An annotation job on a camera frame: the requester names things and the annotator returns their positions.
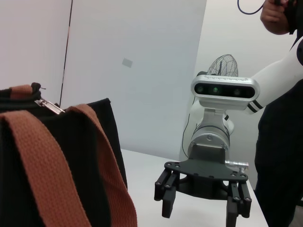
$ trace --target white table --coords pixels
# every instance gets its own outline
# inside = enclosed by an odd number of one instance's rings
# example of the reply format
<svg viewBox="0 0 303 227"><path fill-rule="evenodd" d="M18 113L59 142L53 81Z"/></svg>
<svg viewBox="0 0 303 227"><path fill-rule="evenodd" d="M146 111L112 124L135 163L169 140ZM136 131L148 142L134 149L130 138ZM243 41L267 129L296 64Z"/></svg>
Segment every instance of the white table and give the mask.
<svg viewBox="0 0 303 227"><path fill-rule="evenodd" d="M177 192L171 217L163 218L162 201L155 201L154 183L164 170L165 158L122 150L128 191L139 227L224 227L226 201L205 200ZM250 183L250 218L237 218L237 227L268 227Z"/></svg>

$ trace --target metal zipper slider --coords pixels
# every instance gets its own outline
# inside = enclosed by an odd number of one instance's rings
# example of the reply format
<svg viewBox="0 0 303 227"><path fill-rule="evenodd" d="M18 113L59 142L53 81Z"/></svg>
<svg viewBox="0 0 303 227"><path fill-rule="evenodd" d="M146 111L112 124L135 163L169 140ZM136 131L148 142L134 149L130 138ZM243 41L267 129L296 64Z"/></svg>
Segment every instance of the metal zipper slider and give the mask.
<svg viewBox="0 0 303 227"><path fill-rule="evenodd" d="M41 98L40 100L36 100L35 103L37 103L39 106L45 106L47 109L53 111L55 114L65 113L63 109L60 109L55 104L52 104L51 102L43 98Z"/></svg>

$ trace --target brown fabric strap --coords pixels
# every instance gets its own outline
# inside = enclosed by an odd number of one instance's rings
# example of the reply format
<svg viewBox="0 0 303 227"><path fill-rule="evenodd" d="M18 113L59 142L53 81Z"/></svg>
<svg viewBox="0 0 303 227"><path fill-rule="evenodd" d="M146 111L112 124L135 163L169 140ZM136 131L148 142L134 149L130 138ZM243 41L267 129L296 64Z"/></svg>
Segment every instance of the brown fabric strap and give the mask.
<svg viewBox="0 0 303 227"><path fill-rule="evenodd" d="M95 111L88 105L72 106L69 111L85 114L98 130L98 166L108 197L112 227L136 227L137 215L120 174L115 155Z"/></svg>
<svg viewBox="0 0 303 227"><path fill-rule="evenodd" d="M65 156L49 130L27 111L0 114L12 131L46 227L90 227Z"/></svg>
<svg viewBox="0 0 303 227"><path fill-rule="evenodd" d="M33 89L30 85L21 85L16 87L10 87L10 98L19 99L30 97L33 93Z"/></svg>

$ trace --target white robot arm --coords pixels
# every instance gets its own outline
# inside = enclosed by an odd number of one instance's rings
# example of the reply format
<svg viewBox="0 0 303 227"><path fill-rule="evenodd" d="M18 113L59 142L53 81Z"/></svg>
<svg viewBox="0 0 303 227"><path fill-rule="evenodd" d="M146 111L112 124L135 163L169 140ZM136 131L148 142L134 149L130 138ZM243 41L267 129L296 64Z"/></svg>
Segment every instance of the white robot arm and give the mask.
<svg viewBox="0 0 303 227"><path fill-rule="evenodd" d="M228 162L230 140L226 110L245 110L252 114L292 89L303 79L303 38L288 55L251 78L201 75L196 77L191 90L197 101L191 115L198 126L191 138L187 155L195 145L224 148Z"/></svg>
<svg viewBox="0 0 303 227"><path fill-rule="evenodd" d="M292 89L303 79L303 38L301 38L282 60L272 63L252 77L260 86L258 98L246 111L256 113L266 105Z"/></svg>

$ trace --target white panel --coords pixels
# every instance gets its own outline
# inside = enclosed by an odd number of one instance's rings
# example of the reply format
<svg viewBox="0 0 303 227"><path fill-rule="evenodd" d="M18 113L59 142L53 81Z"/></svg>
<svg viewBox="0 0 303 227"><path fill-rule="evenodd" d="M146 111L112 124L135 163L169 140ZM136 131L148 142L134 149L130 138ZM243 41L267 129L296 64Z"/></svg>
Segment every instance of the white panel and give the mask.
<svg viewBox="0 0 303 227"><path fill-rule="evenodd" d="M38 82L60 101L71 0L0 0L0 89Z"/></svg>
<svg viewBox="0 0 303 227"><path fill-rule="evenodd" d="M62 105L108 97L123 148L178 158L205 4L75 1Z"/></svg>

